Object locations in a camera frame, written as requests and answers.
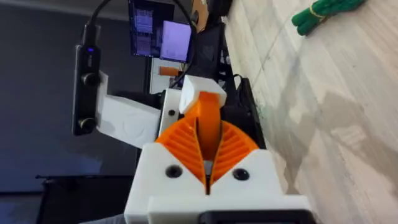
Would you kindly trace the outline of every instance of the screw hole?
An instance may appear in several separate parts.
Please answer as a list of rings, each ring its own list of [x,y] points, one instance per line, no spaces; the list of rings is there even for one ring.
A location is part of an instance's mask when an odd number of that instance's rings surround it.
[[[182,169],[178,165],[171,165],[166,169],[166,176],[170,178],[177,178],[182,175]]]
[[[235,169],[232,172],[232,174],[233,174],[233,176],[234,176],[234,178],[236,180],[240,180],[240,181],[248,180],[249,177],[250,177],[249,172],[247,170],[245,170],[245,169],[242,169],[242,168]]]
[[[175,115],[175,110],[169,110],[169,116],[174,116]]]

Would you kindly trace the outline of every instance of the orange ribbed finger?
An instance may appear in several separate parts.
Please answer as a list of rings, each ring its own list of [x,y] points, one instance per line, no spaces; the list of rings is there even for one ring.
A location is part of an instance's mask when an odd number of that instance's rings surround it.
[[[218,95],[201,92],[198,101],[185,114],[197,119],[197,136],[204,160],[213,161],[221,139],[221,115]]]
[[[210,185],[245,158],[251,151],[258,149],[256,143],[234,125],[222,122],[221,143],[213,163]]]
[[[183,118],[156,140],[162,143],[206,187],[205,166],[197,139],[196,118]]]

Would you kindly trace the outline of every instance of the green toy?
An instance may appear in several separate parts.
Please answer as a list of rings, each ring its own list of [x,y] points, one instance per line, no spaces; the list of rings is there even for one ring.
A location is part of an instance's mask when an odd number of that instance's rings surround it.
[[[319,0],[292,18],[300,35],[308,35],[325,19],[339,12],[357,9],[365,0]]]

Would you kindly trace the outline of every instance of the gray wall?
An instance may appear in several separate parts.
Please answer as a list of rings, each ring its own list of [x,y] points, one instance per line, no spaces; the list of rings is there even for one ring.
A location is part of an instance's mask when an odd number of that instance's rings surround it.
[[[134,148],[70,132],[74,45],[85,16],[0,4],[0,192],[40,190],[40,175],[132,174]],[[99,20],[111,90],[142,91],[144,58],[128,22]],[[0,198],[0,223],[33,223],[39,198]]]

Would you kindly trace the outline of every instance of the wooden floor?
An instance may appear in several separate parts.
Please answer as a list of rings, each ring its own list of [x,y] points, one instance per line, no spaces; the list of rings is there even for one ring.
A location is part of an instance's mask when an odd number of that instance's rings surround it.
[[[398,223],[398,1],[368,0],[301,37],[308,0],[235,0],[234,73],[249,77],[288,194],[323,223]]]

